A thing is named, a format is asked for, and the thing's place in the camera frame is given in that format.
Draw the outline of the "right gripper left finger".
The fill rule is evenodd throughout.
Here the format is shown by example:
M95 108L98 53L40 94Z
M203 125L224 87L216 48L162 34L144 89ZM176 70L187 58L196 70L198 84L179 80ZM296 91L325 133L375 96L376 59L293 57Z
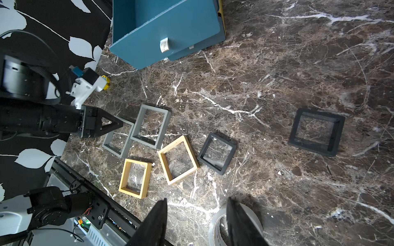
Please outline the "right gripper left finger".
M146 216L127 246L164 246L167 227L167 199L159 200Z

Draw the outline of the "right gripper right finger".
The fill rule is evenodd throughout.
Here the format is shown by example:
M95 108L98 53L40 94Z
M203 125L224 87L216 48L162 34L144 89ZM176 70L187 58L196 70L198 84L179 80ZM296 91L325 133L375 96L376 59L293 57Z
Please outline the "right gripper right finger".
M231 246L268 245L241 204L231 197L226 205L226 217Z

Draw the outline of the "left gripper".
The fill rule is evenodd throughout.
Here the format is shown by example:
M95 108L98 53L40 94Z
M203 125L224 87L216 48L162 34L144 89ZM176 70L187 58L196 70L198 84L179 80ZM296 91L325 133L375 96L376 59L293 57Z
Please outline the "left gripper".
M103 109L82 106L82 124L79 127L79 137L95 138L123 127L123 121Z

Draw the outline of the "grey brooch box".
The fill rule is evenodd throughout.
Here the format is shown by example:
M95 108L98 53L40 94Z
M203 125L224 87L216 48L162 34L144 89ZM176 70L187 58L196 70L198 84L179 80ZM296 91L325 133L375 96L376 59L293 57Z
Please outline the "grey brooch box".
M141 105L131 139L150 148L160 150L170 118L171 111L167 109Z
M119 158L126 158L132 145L131 134L134 123L117 118L123 122L123 127L107 133L102 147Z

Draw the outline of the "small black brooch box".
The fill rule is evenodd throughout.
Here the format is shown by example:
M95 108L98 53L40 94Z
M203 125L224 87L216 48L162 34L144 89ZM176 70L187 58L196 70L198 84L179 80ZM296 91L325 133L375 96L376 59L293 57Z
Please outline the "small black brooch box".
M237 142L223 138L214 132L209 133L199 154L198 161L223 176L237 150Z

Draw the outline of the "teal top drawer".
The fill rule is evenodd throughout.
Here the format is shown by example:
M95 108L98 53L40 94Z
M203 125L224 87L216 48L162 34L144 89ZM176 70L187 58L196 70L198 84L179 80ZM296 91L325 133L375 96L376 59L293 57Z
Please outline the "teal top drawer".
M113 1L109 50L143 69L219 31L213 1Z

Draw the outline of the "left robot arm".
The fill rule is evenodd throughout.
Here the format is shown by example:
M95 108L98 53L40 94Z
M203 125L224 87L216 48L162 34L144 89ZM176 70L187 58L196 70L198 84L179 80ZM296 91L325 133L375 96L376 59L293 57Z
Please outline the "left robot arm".
M1 134L11 137L100 137L124 122L103 109L85 106L107 82L91 68L70 66L56 79L38 58L1 53Z

